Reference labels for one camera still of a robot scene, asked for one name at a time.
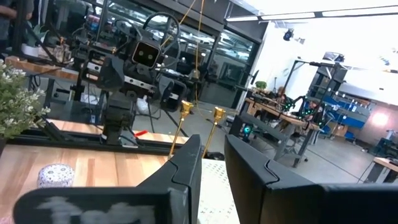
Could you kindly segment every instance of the ceiling light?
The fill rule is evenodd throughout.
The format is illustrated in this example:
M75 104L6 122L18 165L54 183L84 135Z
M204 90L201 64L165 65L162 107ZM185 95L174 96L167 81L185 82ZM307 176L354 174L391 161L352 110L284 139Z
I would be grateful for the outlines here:
M284 19L309 19L309 18L315 18L315 14L313 12L303 12L303 13L261 16L262 20L267 20L267 21L284 20Z
M257 21L259 18L257 16L240 16L240 17L230 17L226 19L228 22L243 22L243 21Z
M322 15L325 17L332 16L360 16L360 15L375 15L375 14L388 14L388 13L397 13L398 6L392 7L375 7L375 8L367 8L367 9L348 9L348 10L339 10L339 11L328 11L322 12Z

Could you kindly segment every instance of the spotlight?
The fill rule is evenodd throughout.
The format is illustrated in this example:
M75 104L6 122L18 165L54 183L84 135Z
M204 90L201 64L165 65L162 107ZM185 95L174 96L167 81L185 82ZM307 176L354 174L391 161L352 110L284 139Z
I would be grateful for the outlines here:
M285 33L285 35L284 35L284 40L286 40L286 41L290 41L290 39L293 37L293 29L289 29L286 33Z
M335 62L344 62L344 60L345 60L344 55L339 54L335 59Z

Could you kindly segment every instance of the green light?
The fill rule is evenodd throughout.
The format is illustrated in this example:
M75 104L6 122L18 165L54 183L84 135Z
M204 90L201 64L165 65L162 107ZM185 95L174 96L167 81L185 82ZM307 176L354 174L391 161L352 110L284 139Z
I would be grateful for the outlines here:
M251 132L251 128L250 127L245 127L244 129L243 129L243 133L244 134L249 134Z

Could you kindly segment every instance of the metal frame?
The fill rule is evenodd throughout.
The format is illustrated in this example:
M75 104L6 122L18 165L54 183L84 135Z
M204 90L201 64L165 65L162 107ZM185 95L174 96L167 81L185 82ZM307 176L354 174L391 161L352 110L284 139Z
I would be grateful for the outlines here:
M63 147L68 149L88 149L94 151L121 152L121 153L142 153L166 156L170 152L171 142L148 141L137 139L137 148L112 146L100 143L100 134L85 134L62 131L73 138L81 141L54 141L45 135L39 129L29 129L14 139L9 139L8 144L18 144L26 146L46 146L46 147ZM183 144L176 144L175 148L179 149Z

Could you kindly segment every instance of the brass post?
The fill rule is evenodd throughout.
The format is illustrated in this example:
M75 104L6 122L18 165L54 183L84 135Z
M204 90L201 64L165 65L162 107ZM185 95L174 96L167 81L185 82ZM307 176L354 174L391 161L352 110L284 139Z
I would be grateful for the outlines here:
M219 108L217 106L215 107L214 115L213 115L214 116L214 124L213 124L213 127L211 128L209 138L207 139L205 150L203 151L203 155L201 156L202 158L205 157L206 152L210 146L210 142L213 137L214 130L216 129L218 122L223 118L224 114L225 114L225 110L223 110L222 108Z
M189 111L191 110L191 108L193 107L193 104L191 104L189 102L182 101L181 103L182 103L182 106L181 106L181 111L180 111L181 112L180 122L178 123L178 128L174 135L172 148L169 153L169 159L173 156L175 142L177 141L178 134L180 133L182 123L183 123L185 117L189 114Z

